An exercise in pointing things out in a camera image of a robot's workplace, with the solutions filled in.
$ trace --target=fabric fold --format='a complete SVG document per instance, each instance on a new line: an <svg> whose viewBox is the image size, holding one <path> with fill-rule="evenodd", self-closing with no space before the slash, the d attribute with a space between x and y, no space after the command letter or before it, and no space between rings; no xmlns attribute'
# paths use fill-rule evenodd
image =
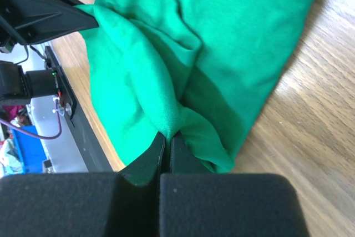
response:
<svg viewBox="0 0 355 237"><path fill-rule="evenodd" d="M234 166L313 0L95 0L78 6L92 101L129 164L180 130L212 171ZM116 105L115 113L107 108Z"/></svg>

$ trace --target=black metal bracket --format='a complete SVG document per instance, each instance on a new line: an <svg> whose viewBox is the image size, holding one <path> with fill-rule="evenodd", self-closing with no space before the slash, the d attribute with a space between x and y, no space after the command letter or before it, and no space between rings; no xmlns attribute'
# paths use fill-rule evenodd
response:
<svg viewBox="0 0 355 237"><path fill-rule="evenodd" d="M111 165L53 50L50 46L46 46L44 52L47 58L45 67L53 69L57 73L58 86L61 92L60 104L66 108L70 107L70 112L65 111L64 118L89 172L112 171Z"/></svg>
<svg viewBox="0 0 355 237"><path fill-rule="evenodd" d="M0 51L16 43L40 44L98 26L94 17L75 8L78 0L0 0Z"/></svg>

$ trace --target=wooden surface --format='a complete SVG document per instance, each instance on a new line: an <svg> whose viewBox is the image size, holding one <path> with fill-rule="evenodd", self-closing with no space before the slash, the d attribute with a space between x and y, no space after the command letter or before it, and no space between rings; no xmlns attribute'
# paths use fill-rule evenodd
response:
<svg viewBox="0 0 355 237"><path fill-rule="evenodd" d="M82 38L71 34L53 45L112 167L121 169L90 102ZM355 0L316 0L283 78L236 158L236 173L286 176L316 237L355 236L354 57Z"/></svg>

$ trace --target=cable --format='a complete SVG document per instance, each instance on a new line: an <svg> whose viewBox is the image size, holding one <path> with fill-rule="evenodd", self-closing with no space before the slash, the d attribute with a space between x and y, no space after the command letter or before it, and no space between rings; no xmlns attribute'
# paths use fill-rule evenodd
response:
<svg viewBox="0 0 355 237"><path fill-rule="evenodd" d="M26 51L26 55L27 55L27 56L26 56L26 59L24 59L24 60L22 60L22 61L20 61L20 62L15 63L15 65L21 64L21 63L27 61L28 58L29 58L28 47L27 47L27 46L23 46L23 47L24 47L24 50Z"/></svg>
<svg viewBox="0 0 355 237"><path fill-rule="evenodd" d="M32 49L33 51L35 51L35 52L37 53L37 55L38 55L40 58L42 58L42 59L47 59L44 55L42 55L42 54L40 53L40 51L37 50L37 48L35 48L34 46L29 46L29 47L30 47L30 49Z"/></svg>
<svg viewBox="0 0 355 237"><path fill-rule="evenodd" d="M58 100L55 101L55 109L58 110ZM7 122L6 120L1 119L1 118L0 118L0 123L6 125L7 127L10 127L12 129L14 129L14 130L17 130L20 133L23 133L23 134L26 134L26 135L29 135L29 136L32 136L32 137L35 137L35 138L38 138L38 139L53 140L53 139L58 138L62 134L62 124L60 123L59 112L57 111L56 114L57 114L57 119L58 119L59 133L57 133L55 136L50 136L50 137L41 136L41 135L38 135L38 134L30 133L30 132L28 132L28 131L26 131L24 129L21 129L20 127L12 125L10 122Z"/></svg>

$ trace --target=blue bin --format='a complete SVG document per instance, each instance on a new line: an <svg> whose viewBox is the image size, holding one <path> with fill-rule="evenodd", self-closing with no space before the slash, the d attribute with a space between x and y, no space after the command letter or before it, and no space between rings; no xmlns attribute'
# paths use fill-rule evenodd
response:
<svg viewBox="0 0 355 237"><path fill-rule="evenodd" d="M22 129L37 134L35 126L25 126ZM42 143L38 138L12 130L15 146L20 161L24 166L23 173L42 173L42 162L47 159Z"/></svg>

